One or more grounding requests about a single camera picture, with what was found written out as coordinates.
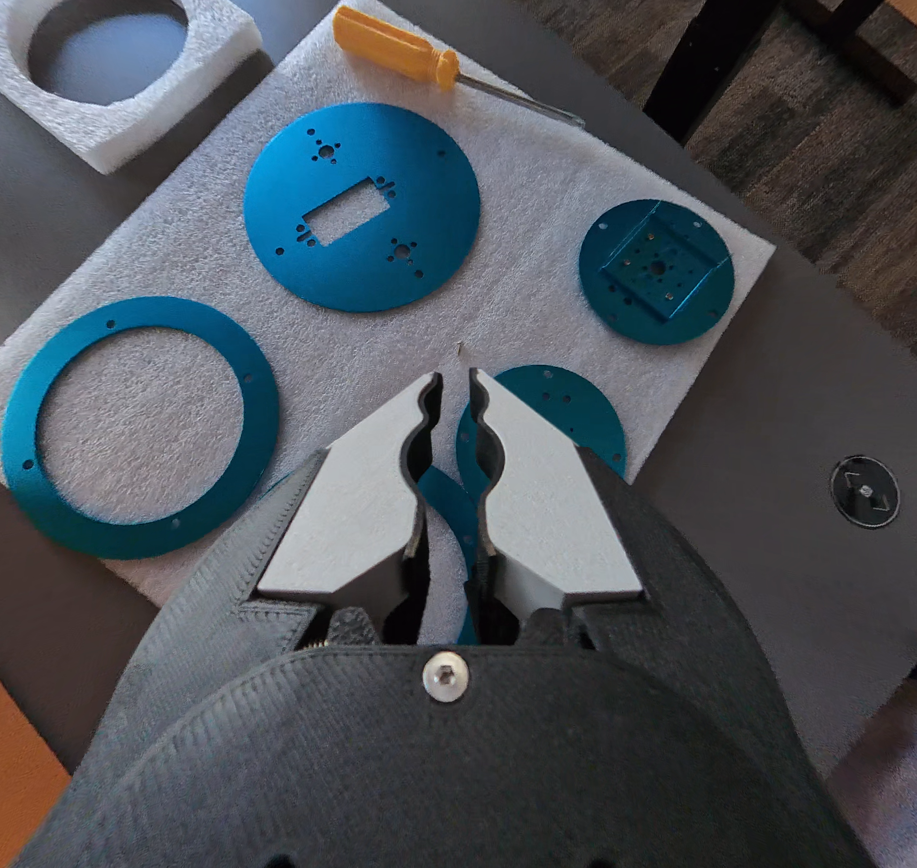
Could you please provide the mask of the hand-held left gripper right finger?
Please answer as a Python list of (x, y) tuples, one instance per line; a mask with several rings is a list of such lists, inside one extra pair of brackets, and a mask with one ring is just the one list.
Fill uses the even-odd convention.
[(475, 457), (488, 484), (477, 503), (481, 610), (536, 610), (630, 600), (644, 591), (587, 469), (618, 475), (503, 384), (469, 371)]

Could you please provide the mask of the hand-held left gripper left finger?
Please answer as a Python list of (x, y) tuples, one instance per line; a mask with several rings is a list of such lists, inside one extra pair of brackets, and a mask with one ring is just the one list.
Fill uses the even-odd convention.
[(390, 614), (426, 531), (419, 479), (443, 380), (428, 372), (338, 437), (258, 582), (269, 599)]

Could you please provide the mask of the small blue plate with bracket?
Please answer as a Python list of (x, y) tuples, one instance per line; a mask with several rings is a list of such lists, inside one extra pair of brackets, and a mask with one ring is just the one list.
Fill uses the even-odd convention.
[(705, 335), (725, 318), (736, 283), (717, 231), (692, 210), (658, 199), (602, 214), (583, 238), (579, 278), (605, 324), (653, 346)]

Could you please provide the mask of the yellow handled screwdriver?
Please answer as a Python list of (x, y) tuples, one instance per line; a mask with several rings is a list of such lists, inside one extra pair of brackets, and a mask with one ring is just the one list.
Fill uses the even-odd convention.
[(445, 92), (453, 90), (458, 84), (465, 85), (566, 125), (585, 128), (585, 121), (568, 111), (466, 75), (460, 69), (454, 50), (437, 49), (417, 34), (349, 6), (338, 7), (332, 18), (332, 27), (341, 49), (413, 81), (436, 86)]

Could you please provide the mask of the round black desk control panel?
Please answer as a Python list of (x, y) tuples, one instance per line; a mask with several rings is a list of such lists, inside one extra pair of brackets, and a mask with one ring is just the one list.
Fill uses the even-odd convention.
[(875, 458), (853, 455), (839, 461), (830, 477), (830, 491), (842, 517), (861, 528), (883, 528), (899, 514), (898, 481)]

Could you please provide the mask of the blue round plate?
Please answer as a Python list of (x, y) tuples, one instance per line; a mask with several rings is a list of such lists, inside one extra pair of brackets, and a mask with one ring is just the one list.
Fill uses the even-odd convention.
[[(618, 475), (625, 474), (625, 432), (613, 405), (590, 381), (573, 371), (528, 365), (496, 375), (521, 401), (570, 437), (590, 448)], [(455, 451), (465, 492), (477, 504), (488, 484), (475, 457), (476, 424), (466, 406), (458, 423)]]

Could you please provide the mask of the blue oval plate with slot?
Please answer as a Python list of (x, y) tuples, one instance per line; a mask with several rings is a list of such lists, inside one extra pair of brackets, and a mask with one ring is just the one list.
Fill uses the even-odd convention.
[[(310, 216), (367, 183), (387, 208), (322, 243)], [(469, 255), (480, 193), (453, 138), (414, 111), (380, 103), (327, 106), (293, 121), (247, 177), (252, 249), (282, 287), (320, 307), (383, 312), (425, 298)]]

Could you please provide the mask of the white foam sheet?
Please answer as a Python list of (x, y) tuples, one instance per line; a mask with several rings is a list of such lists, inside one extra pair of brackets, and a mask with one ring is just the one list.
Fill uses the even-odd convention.
[[(295, 296), (262, 265), (243, 218), (247, 177), (269, 141), (296, 118), (352, 103), (403, 107), (438, 125), (469, 159), (480, 193), (477, 237), (458, 271), (425, 298), (384, 312)], [(590, 227), (643, 199), (692, 210), (731, 252), (736, 286), (725, 318), (685, 345), (639, 345), (614, 333), (581, 287)], [(610, 399), (633, 482), (774, 249), (587, 133), (484, 95), (439, 95), (352, 60), (327, 15), (6, 340), (2, 415), (29, 361), (68, 324), (117, 301), (176, 297), (242, 326), (273, 373), (279, 432), (254, 496), (430, 371), (444, 379), (434, 463), (455, 473), (468, 367), (494, 375), (535, 363), (578, 372)], [(212, 347), (184, 332), (141, 329), (89, 347), (40, 413), (47, 477), (75, 509), (106, 522), (184, 508), (215, 484), (241, 433), (231, 375)]]

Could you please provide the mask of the orange cardboard box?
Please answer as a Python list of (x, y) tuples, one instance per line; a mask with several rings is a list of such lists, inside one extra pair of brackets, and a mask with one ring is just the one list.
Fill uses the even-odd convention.
[(1, 687), (1, 865), (8, 866), (71, 781), (57, 757)]

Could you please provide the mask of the white foam block with cutout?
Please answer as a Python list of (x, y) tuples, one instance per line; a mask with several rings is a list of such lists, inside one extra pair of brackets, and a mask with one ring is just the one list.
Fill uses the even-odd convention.
[(171, 0), (187, 18), (181, 53), (129, 98), (97, 105), (40, 88), (29, 48), (40, 23), (69, 0), (1, 0), (2, 95), (70, 151), (111, 174), (147, 150), (260, 49), (252, 17), (230, 0)]

